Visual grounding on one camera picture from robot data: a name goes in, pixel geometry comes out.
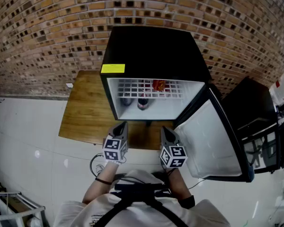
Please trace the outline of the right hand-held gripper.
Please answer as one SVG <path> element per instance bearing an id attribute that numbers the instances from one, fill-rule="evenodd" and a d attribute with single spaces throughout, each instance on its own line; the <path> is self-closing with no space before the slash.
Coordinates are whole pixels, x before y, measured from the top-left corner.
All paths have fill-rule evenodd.
<path id="1" fill-rule="evenodd" d="M 180 168 L 186 163 L 188 159 L 186 148 L 172 129 L 161 127 L 160 142 L 160 163 L 163 166 Z"/>

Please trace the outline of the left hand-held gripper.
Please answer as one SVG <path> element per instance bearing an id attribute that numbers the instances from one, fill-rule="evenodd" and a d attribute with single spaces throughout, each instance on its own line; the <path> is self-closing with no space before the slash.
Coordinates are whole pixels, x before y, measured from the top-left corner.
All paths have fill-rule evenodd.
<path id="1" fill-rule="evenodd" d="M 128 122 L 122 123 L 123 133 L 121 134 L 121 123 L 117 123 L 108 130 L 108 135 L 102 147 L 103 157 L 106 161 L 123 163 L 125 154 L 128 152 Z"/>

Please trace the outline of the dark bottle with red cap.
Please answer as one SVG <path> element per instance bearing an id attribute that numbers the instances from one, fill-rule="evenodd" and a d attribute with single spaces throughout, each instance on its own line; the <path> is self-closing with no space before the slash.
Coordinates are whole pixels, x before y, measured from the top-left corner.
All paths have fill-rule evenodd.
<path id="1" fill-rule="evenodd" d="M 145 110 L 148 108 L 148 105 L 149 105 L 149 99 L 148 98 L 139 98 L 138 99 L 138 108 L 140 110 Z"/>

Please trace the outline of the black mini fridge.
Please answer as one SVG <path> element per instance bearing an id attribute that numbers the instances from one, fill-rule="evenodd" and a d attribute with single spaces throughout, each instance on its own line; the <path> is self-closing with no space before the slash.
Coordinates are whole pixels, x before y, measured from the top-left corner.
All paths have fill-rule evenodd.
<path id="1" fill-rule="evenodd" d="M 185 99 L 149 99 L 140 110 L 138 98 L 130 106 L 117 97 L 119 79 L 159 79 L 212 84 L 203 56 L 189 32 L 146 26 L 115 26 L 102 64 L 125 64 L 124 73 L 101 73 L 102 84 L 116 120 L 174 121 L 187 106 Z"/>

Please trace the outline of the person's right forearm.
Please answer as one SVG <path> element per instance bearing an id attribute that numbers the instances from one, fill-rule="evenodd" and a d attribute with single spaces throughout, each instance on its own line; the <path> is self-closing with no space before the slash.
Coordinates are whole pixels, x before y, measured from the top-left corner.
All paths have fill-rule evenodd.
<path id="1" fill-rule="evenodd" d="M 190 193 L 178 168 L 168 169 L 169 188 L 177 200 L 190 197 Z"/>

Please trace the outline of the person's left forearm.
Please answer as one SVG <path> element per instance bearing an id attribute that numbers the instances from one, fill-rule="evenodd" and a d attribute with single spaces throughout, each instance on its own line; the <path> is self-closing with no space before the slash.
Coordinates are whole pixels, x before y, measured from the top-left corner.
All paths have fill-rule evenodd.
<path id="1" fill-rule="evenodd" d="M 109 193 L 115 174 L 119 168 L 119 164 L 107 162 L 106 166 L 94 182 L 87 189 L 82 203 L 89 204 L 97 197 Z"/>

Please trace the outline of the low wooden table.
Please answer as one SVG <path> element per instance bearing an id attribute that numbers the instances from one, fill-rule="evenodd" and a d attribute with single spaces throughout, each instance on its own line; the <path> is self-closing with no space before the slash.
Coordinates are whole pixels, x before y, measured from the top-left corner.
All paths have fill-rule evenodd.
<path id="1" fill-rule="evenodd" d="M 110 127 L 117 124 L 98 71 L 79 71 L 73 84 L 59 136 L 87 143 L 102 144 Z M 129 121 L 128 144 L 134 149 L 160 149 L 162 126 L 173 128 L 171 121 L 153 121 L 150 125 Z"/>

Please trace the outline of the red packet on fridge shelf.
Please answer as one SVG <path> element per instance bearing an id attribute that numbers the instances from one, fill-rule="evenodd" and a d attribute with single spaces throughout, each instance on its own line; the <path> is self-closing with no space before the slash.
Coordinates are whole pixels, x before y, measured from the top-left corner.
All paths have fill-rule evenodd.
<path id="1" fill-rule="evenodd" d="M 165 80 L 153 80 L 152 87 L 155 91 L 164 91 L 166 85 Z"/>

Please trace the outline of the black chest harness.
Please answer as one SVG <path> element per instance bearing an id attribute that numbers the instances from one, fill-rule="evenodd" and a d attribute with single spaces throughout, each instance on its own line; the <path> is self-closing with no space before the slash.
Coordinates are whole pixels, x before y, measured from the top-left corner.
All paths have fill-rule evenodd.
<path id="1" fill-rule="evenodd" d="M 176 227 L 188 227 L 176 214 L 165 208 L 161 202 L 155 199 L 156 190 L 166 190 L 164 184 L 116 184 L 119 192 L 115 196 L 121 200 L 101 217 L 93 227 L 105 227 L 117 214 L 130 207 L 134 202 L 143 202 L 167 217 Z"/>

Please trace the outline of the yellow sticker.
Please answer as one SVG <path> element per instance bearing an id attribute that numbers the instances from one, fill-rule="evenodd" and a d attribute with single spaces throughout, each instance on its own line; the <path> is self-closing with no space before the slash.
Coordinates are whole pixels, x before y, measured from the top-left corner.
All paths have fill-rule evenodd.
<path id="1" fill-rule="evenodd" d="M 125 64 L 103 64 L 101 73 L 124 73 Z"/>

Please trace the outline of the white t-shirt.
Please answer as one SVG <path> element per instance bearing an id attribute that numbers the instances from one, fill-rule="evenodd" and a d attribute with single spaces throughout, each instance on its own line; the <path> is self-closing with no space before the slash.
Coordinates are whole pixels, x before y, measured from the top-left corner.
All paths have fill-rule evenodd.
<path id="1" fill-rule="evenodd" d="M 156 190 L 155 199 L 174 214 L 188 227 L 231 227 L 228 220 L 209 201 L 195 202 L 191 209 L 182 208 L 169 188 L 168 169 L 165 172 L 148 173 L 132 170 L 121 179 L 116 175 L 109 193 L 103 194 L 89 204 L 82 201 L 63 203 L 55 218 L 53 227 L 93 227 L 121 199 L 115 196 L 119 191 L 116 184 L 164 184 L 166 190 Z M 176 227 L 167 217 L 143 202 L 134 202 L 130 207 L 117 214 L 105 227 Z"/>

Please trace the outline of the black cabinet with glass door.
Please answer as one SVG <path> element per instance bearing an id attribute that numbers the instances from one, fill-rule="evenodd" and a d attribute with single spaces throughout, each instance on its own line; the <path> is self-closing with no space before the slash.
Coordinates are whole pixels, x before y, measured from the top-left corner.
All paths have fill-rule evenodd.
<path id="1" fill-rule="evenodd" d="M 223 109 L 256 174 L 280 168 L 280 134 L 269 89 L 244 78 L 223 100 Z"/>

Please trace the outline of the white metal rack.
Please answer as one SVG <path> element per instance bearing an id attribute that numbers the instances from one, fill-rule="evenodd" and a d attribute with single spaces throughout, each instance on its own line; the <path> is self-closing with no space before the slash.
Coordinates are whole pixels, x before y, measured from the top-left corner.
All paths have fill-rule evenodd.
<path id="1" fill-rule="evenodd" d="M 20 192 L 0 192 L 0 227 L 45 227 L 43 211 Z"/>

